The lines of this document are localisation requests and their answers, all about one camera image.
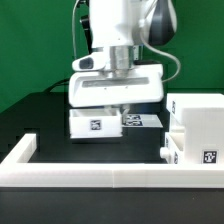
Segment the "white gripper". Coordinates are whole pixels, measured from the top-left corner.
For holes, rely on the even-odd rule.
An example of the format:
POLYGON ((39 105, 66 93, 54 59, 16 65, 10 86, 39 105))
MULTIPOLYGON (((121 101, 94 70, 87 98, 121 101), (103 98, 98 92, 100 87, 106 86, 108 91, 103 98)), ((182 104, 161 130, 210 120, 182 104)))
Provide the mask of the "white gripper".
POLYGON ((120 114, 125 121, 129 104, 159 102, 164 96, 160 63, 135 61, 130 69, 106 70, 102 52, 94 52, 72 64, 68 99, 73 108, 105 106, 107 114, 120 114))

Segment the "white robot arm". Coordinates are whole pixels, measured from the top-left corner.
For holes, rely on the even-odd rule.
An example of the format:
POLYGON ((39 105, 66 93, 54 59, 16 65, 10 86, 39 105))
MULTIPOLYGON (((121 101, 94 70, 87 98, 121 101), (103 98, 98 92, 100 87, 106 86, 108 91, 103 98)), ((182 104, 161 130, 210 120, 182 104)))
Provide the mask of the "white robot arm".
POLYGON ((172 0, 90 0, 92 53, 77 59, 69 82, 74 108, 159 102, 163 67, 134 59, 134 47, 159 53, 177 29, 172 0))

